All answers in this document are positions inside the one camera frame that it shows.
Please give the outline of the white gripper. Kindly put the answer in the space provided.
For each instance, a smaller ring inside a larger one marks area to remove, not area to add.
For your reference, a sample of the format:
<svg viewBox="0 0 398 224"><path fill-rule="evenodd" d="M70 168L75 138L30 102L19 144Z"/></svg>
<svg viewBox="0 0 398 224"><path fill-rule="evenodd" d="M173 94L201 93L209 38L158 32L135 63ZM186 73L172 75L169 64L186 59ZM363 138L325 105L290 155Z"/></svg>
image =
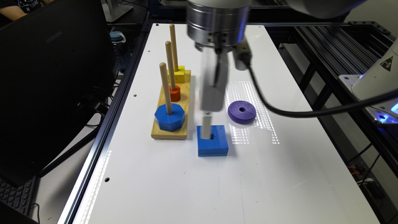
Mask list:
<svg viewBox="0 0 398 224"><path fill-rule="evenodd" d="M203 49L201 66L200 109L218 112L223 108L224 93L228 82L228 55L217 55L214 49ZM211 138L211 116L204 116L201 138Z"/></svg>

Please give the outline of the person forearm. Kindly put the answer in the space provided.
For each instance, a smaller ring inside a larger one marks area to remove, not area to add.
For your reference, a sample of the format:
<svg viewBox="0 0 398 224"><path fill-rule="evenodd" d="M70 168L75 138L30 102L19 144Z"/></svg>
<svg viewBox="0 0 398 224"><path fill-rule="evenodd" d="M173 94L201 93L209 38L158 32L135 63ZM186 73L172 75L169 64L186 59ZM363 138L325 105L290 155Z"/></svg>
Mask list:
<svg viewBox="0 0 398 224"><path fill-rule="evenodd" d="M15 21L53 0L1 0L1 22Z"/></svg>

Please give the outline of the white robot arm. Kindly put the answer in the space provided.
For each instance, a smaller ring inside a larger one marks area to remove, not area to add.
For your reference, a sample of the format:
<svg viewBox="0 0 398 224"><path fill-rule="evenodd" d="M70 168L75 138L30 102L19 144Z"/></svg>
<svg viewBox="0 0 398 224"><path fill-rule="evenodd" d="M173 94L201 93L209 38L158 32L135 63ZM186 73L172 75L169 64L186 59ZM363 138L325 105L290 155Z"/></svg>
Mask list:
<svg viewBox="0 0 398 224"><path fill-rule="evenodd" d="M291 0L288 5L319 19L338 17L362 0ZM210 114L221 111L228 82L228 52L244 40L252 2L247 0L189 1L188 36L202 46L203 69L200 109Z"/></svg>

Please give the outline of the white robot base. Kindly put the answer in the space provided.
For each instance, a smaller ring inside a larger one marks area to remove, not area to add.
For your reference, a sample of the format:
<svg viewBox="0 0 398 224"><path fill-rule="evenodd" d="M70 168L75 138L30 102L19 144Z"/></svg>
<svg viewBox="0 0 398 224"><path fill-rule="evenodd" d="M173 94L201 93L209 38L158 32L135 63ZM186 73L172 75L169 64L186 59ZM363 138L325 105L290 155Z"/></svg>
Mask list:
<svg viewBox="0 0 398 224"><path fill-rule="evenodd" d="M345 87L360 101L397 90L397 42L362 75L340 75ZM397 98L367 106L378 124L397 124Z"/></svg>

